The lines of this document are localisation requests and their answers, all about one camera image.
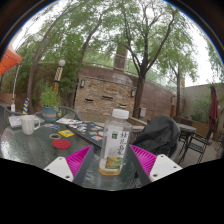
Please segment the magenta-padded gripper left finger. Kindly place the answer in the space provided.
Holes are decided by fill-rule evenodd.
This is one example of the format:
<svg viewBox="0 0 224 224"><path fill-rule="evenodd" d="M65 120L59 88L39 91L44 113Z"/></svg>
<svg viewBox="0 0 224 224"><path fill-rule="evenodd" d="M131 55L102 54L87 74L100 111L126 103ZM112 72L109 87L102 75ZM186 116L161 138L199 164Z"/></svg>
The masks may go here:
<svg viewBox="0 0 224 224"><path fill-rule="evenodd" d="M90 145L68 157L57 157L44 170L81 186L93 156Z"/></svg>

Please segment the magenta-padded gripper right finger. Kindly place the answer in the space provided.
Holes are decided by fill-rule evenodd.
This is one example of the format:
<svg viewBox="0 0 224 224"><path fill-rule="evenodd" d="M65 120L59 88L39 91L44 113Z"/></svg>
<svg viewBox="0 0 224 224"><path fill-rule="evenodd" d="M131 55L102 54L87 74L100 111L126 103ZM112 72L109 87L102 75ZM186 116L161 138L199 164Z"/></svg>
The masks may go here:
<svg viewBox="0 0 224 224"><path fill-rule="evenodd" d="M128 154L143 186L181 170L178 164L164 154L154 155L134 145L129 145Z"/></svg>

